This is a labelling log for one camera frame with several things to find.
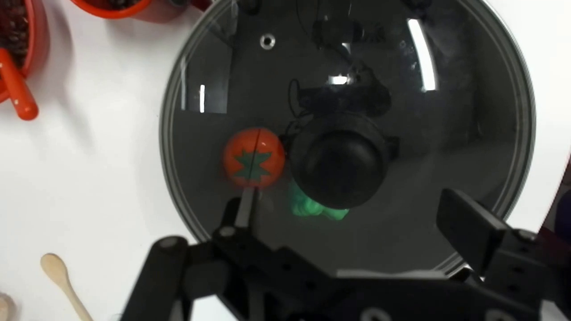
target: red tomato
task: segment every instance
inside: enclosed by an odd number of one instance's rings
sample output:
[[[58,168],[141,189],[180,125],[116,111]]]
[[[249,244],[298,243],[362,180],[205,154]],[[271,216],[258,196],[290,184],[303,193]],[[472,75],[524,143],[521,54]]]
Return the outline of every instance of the red tomato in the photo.
[[[285,152],[276,134],[267,129],[246,129],[232,136],[224,146],[224,170],[239,187],[267,187],[274,184],[285,164]]]

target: glass lid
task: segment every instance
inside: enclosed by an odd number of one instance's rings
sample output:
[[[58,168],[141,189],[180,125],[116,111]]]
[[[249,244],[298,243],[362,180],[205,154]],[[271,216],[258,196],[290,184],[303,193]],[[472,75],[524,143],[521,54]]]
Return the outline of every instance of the glass lid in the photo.
[[[531,137],[522,61],[481,0],[219,0],[174,64],[160,129],[198,239],[241,196],[260,241],[332,275],[451,273],[440,191],[506,218]]]

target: white surface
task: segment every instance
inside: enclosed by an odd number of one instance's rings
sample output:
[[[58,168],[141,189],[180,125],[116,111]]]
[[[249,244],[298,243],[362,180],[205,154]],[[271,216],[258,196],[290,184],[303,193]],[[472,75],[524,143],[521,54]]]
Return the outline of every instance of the white surface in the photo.
[[[158,113],[171,64],[196,13],[166,25],[103,22],[67,0],[44,0],[51,50],[30,86],[34,123],[0,105],[0,293],[23,321],[76,319],[39,259],[58,253],[96,321],[117,319],[148,246],[187,236],[167,196]],[[556,193],[571,143],[571,2],[492,0],[530,66],[537,145],[512,225],[537,230]],[[207,314],[198,319],[217,319]]]

